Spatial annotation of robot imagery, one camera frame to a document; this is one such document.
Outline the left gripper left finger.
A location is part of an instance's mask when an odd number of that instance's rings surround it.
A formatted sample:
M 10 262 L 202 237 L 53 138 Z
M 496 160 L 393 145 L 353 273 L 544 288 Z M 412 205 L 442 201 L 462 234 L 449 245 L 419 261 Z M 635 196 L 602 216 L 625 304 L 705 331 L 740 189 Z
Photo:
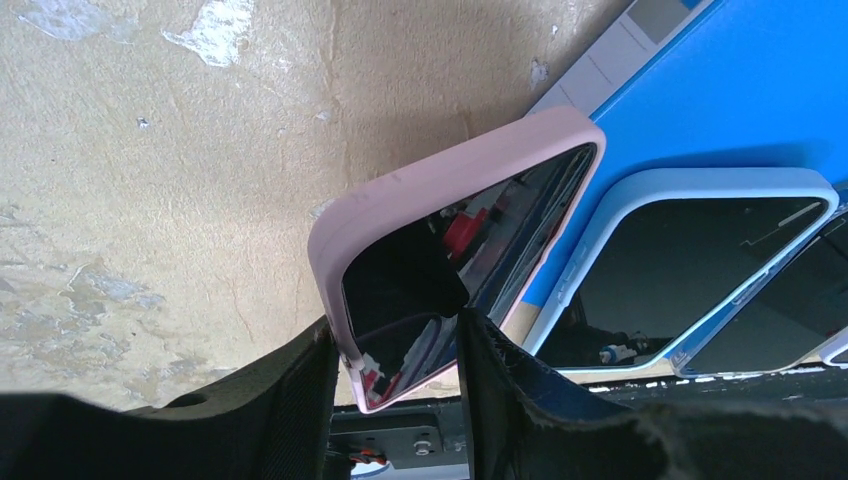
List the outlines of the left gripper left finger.
M 167 405 L 119 412 L 59 393 L 1 398 L 5 479 L 318 479 L 338 359 L 320 319 Z

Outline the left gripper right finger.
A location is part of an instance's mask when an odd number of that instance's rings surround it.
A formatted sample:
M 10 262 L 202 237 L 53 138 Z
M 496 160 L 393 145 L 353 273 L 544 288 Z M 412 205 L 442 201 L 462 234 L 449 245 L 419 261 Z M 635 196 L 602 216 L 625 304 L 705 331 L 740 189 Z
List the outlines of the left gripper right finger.
M 522 350 L 472 309 L 458 369 L 474 479 L 843 479 L 836 405 L 705 401 L 631 408 Z

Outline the pink phone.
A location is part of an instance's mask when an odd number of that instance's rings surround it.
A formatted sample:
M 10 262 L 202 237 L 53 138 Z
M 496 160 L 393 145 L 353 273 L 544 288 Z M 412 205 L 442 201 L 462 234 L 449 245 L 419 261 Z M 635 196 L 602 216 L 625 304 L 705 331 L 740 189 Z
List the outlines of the pink phone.
M 457 361 L 461 313 L 505 323 L 587 189 L 604 132 L 546 109 L 371 180 L 315 222 L 308 258 L 359 410 Z

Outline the light blue phone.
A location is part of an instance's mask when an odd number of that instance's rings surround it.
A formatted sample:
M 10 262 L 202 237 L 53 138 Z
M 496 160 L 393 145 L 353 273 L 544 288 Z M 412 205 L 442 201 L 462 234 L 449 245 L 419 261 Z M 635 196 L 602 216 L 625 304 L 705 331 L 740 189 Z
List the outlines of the light blue phone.
M 839 196 L 792 167 L 663 168 L 602 197 L 523 348 L 555 370 L 657 363 L 818 230 Z

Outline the blue mat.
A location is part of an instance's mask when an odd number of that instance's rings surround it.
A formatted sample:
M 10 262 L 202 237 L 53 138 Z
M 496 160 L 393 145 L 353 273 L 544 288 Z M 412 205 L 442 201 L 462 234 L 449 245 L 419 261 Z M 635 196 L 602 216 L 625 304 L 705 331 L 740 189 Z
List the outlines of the blue mat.
M 599 199 L 660 167 L 799 166 L 847 178 L 843 1 L 637 1 L 536 103 L 570 105 L 607 147 L 528 287 L 540 307 Z

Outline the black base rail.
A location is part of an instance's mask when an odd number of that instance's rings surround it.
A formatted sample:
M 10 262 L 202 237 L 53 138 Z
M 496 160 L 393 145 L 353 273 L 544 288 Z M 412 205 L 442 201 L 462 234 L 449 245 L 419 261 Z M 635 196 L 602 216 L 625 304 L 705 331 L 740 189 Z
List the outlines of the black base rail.
M 847 404 L 847 373 L 808 368 L 788 374 L 694 380 L 644 379 L 588 387 L 606 400 L 627 406 L 658 402 L 757 401 Z M 354 479 L 467 479 L 465 432 L 458 397 L 402 401 L 364 415 L 337 407 L 330 440 L 381 454 L 387 463 L 354 468 Z

